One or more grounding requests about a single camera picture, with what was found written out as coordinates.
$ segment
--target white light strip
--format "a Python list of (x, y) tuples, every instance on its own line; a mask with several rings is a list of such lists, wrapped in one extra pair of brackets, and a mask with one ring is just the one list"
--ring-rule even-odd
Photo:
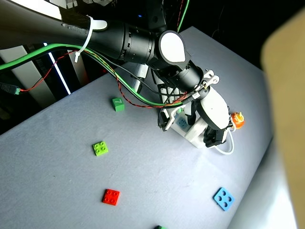
[(59, 8), (45, 0), (11, 0), (28, 9), (61, 20)]
[[(52, 62), (55, 63), (55, 59), (54, 59), (52, 53), (49, 53), (49, 56), (50, 56)], [(60, 70), (59, 70), (59, 67), (57, 66), (56, 63), (54, 64), (54, 67), (55, 67), (55, 69), (56, 69), (56, 71), (57, 71), (59, 77), (61, 78), (61, 81), (62, 81), (63, 85), (65, 86), (65, 88), (66, 88), (68, 94), (71, 94), (71, 92), (70, 92), (70, 90), (69, 90), (69, 88), (68, 88), (68, 86), (67, 86), (67, 84), (66, 84), (66, 82), (65, 82), (65, 80), (64, 80), (64, 78), (63, 78), (63, 76), (62, 76), (62, 74), (61, 74), (61, 72), (60, 72)]]

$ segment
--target table surface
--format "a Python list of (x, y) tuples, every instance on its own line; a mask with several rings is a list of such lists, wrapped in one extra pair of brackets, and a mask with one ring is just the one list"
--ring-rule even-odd
[[(111, 99), (120, 93), (106, 75), (0, 136), (0, 228), (227, 228), (272, 138), (264, 75), (196, 28), (181, 35), (193, 62), (220, 76), (214, 88), (245, 116), (234, 153), (162, 132), (156, 110), (126, 102), (116, 113)], [(99, 141), (109, 152), (97, 157)], [(235, 197), (227, 212), (213, 200), (220, 187)], [(107, 188), (121, 192), (117, 206), (101, 203)]]

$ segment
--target cable connector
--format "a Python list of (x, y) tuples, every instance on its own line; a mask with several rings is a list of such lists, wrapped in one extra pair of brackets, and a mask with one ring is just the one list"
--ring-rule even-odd
[(20, 88), (18, 86), (7, 83), (0, 83), (0, 89), (10, 94), (20, 93)]

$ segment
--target green cable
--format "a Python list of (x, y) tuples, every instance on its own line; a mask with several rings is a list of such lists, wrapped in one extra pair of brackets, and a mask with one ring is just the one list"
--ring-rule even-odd
[(189, 3), (190, 3), (190, 0), (187, 0), (187, 2), (186, 2), (186, 6), (185, 6), (185, 9), (184, 9), (184, 12), (183, 12), (183, 15), (182, 15), (182, 17), (181, 17), (180, 24), (179, 24), (179, 26), (178, 26), (178, 30), (177, 30), (178, 32), (180, 31), (180, 27), (181, 27), (182, 22), (183, 22), (183, 20), (184, 20), (184, 17), (185, 17), (185, 14), (186, 14), (187, 8), (189, 7)]
[[(28, 60), (28, 59), (30, 59), (30, 58), (32, 58), (32, 57), (35, 57), (35, 56), (39, 55), (39, 54), (42, 53), (42, 52), (46, 52), (46, 51), (48, 51), (48, 50), (51, 50), (51, 49), (53, 49), (53, 48), (58, 48), (58, 47), (66, 47), (67, 49), (68, 49), (68, 48), (81, 49), (81, 46), (79, 46), (79, 45), (71, 45), (71, 44), (49, 44), (49, 45), (47, 45), (47, 46), (45, 46), (45, 47), (42, 47), (42, 48), (40, 48), (40, 49), (37, 49), (37, 50), (31, 52), (31, 53), (29, 53), (29, 54), (27, 54), (27, 55), (25, 55), (25, 56), (22, 56), (22, 57), (20, 57), (20, 58), (14, 60), (14, 61), (11, 61), (11, 62), (8, 62), (8, 63), (5, 63), (5, 64), (0, 65), (0, 70), (3, 70), (3, 69), (8, 68), (8, 67), (15, 66), (15, 65), (17, 65), (17, 64), (19, 64), (19, 63), (21, 63), (21, 62), (23, 62), (23, 61), (26, 61), (26, 60)], [(98, 55), (97, 53), (95, 53), (94, 51), (92, 51), (92, 50), (90, 50), (90, 49), (85, 49), (85, 50), (88, 51), (94, 58), (96, 58), (95, 55)], [(110, 68), (110, 66), (109, 66), (101, 57), (99, 57), (99, 60), (101, 61), (101, 64), (102, 64), (105, 68), (107, 68), (109, 71), (112, 71), (112, 69)], [(151, 102), (151, 101), (145, 99), (145, 98), (142, 97), (140, 94), (138, 94), (137, 92), (135, 92), (134, 89), (133, 89), (132, 87), (130, 87), (129, 84), (126, 83), (126, 81), (125, 81), (123, 78), (121, 78), (120, 75), (118, 75), (118, 73), (115, 72), (115, 75), (118, 77), (119, 81), (120, 81), (122, 84), (124, 84), (124, 86), (127, 87), (130, 91), (132, 91), (132, 93), (133, 93), (136, 97), (140, 98), (141, 100), (145, 101), (146, 103), (148, 103), (148, 104), (150, 104), (150, 105), (153, 105), (153, 106), (165, 106), (165, 105), (166, 105), (166, 104), (159, 104), (159, 103)], [(182, 103), (179, 102), (179, 103), (173, 104), (173, 106), (174, 106), (174, 105), (175, 105), (175, 106), (176, 106), (176, 105), (180, 105), (180, 104), (182, 104)]]

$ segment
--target beige object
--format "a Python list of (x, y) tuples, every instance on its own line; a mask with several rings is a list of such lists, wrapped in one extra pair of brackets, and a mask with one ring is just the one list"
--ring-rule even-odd
[(262, 65), (295, 216), (305, 229), (305, 10), (267, 40)]

